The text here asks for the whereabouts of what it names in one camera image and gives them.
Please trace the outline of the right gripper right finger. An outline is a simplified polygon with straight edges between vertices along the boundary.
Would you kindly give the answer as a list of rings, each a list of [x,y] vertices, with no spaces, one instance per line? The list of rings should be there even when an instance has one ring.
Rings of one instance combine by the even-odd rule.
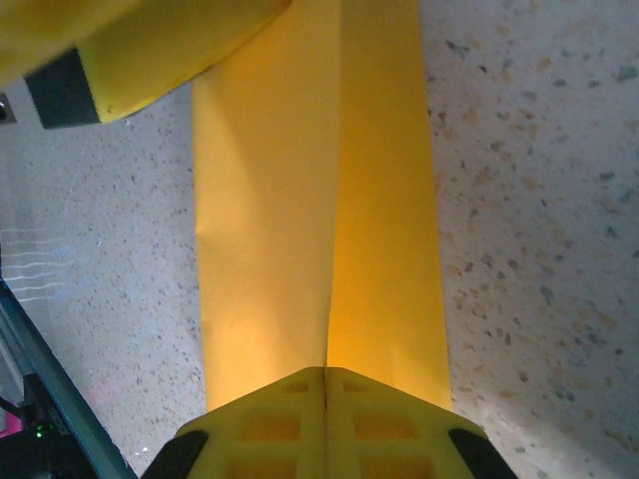
[[[325,371],[328,478],[514,478],[475,423],[344,368]]]

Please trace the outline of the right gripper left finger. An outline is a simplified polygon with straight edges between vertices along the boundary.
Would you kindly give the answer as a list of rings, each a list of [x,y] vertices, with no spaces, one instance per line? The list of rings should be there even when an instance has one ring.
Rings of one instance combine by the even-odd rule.
[[[144,478],[323,478],[325,377],[304,368],[184,424]]]

